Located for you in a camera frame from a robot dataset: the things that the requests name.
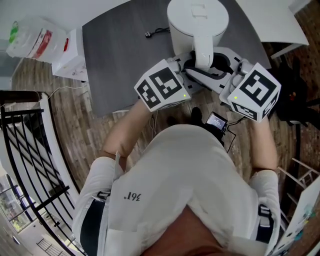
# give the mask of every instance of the black metal railing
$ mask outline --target black metal railing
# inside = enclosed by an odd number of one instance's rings
[[[55,169],[54,161],[48,151],[48,147],[43,146],[40,149],[42,145],[45,145],[45,134],[42,129],[40,129],[37,137],[40,138],[41,141],[38,141],[35,136],[33,125],[31,123],[28,126],[25,124],[25,122],[30,122],[31,119],[34,120],[34,117],[36,117],[38,125],[40,126],[43,109],[6,111],[4,107],[4,104],[6,103],[37,102],[40,98],[41,93],[36,91],[14,91],[12,93],[0,91],[0,128],[3,132],[8,158],[16,181],[29,203],[30,208],[46,231],[69,255],[73,256],[74,254],[65,243],[69,245],[72,244],[79,252],[86,255],[74,239],[69,224],[70,221],[68,223],[65,219],[68,217],[72,220],[72,214],[68,208],[72,210],[75,208],[68,193],[69,186],[65,186],[61,181],[59,171]],[[18,152],[18,156],[22,162],[22,165],[19,165],[19,168],[16,163],[17,154],[14,156],[13,150],[14,152]],[[38,206],[35,206],[32,202],[29,192],[35,194],[36,198],[34,198],[34,200],[38,201]],[[48,210],[49,206],[50,209],[53,209],[54,215]],[[43,218],[44,214],[48,216],[50,222],[54,224],[52,227],[50,227],[48,221]],[[60,236],[62,236],[61,238],[65,242],[55,234],[54,229],[56,228],[59,230]]]
[[[51,243],[42,239],[37,245],[44,250],[49,256],[67,256],[63,251],[53,246]]]

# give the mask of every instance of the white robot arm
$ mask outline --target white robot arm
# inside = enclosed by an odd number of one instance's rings
[[[259,63],[252,65],[229,48],[215,47],[208,71],[195,68],[194,52],[162,60],[148,70],[134,89],[150,111],[191,99],[203,87],[249,119],[261,122],[276,104],[281,84]]]

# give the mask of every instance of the staircase railing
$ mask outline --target staircase railing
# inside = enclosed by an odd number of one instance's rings
[[[6,111],[4,106],[9,103],[38,101],[42,101],[40,106],[44,106],[43,108]],[[36,91],[0,91],[0,106],[0,128],[7,162],[10,163],[10,166],[4,166],[5,163],[1,159],[4,169],[8,173],[12,171],[12,178],[19,184],[35,216],[65,252],[71,256],[75,255],[66,246],[72,244],[80,253],[86,255],[74,240],[71,230],[72,213],[79,188],[61,150],[47,95]],[[31,119],[35,120],[39,127],[41,122],[45,124],[44,129],[39,129],[39,134],[36,134],[31,123],[28,125],[29,128],[27,127],[26,122],[31,122]],[[47,141],[46,129],[51,133],[51,138]],[[35,206],[31,198],[39,205]]]

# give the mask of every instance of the wooden floor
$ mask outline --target wooden floor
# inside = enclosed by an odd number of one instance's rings
[[[53,76],[49,64],[31,59],[23,60],[12,81],[13,90],[42,91],[48,93],[48,95],[55,89],[64,86],[76,88],[83,86],[83,84],[76,80]],[[98,157],[109,129],[124,113],[110,114],[103,118],[95,117],[91,108],[92,99],[89,85],[81,89],[65,88],[58,90],[50,99],[63,153],[74,178],[81,188],[92,162]],[[220,106],[220,100],[216,93],[203,89],[193,96],[191,101],[159,111],[156,132],[158,133],[167,127],[168,116],[177,118],[182,124],[187,123],[191,110],[195,106],[202,110],[204,122],[211,111],[217,112],[230,122],[241,118],[239,114],[230,112],[226,107]],[[285,122],[279,121],[276,115],[271,119],[271,127],[279,153],[279,163],[286,168],[295,153],[294,129]],[[237,136],[229,155],[237,166],[238,172],[248,181],[251,174],[251,164],[247,121],[232,126],[230,130]],[[229,148],[232,138],[233,135],[227,132],[224,137],[226,149]],[[136,163],[151,140],[152,130],[147,125],[130,155],[128,168]]]

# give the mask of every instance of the gray table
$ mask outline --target gray table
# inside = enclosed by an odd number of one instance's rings
[[[219,46],[228,47],[251,63],[269,69],[267,54],[250,21],[235,0],[220,0],[229,13],[229,26]],[[131,0],[82,28],[92,109],[102,117],[134,104],[134,85],[162,59],[174,57],[169,33],[150,39],[145,32],[168,27],[170,0]]]

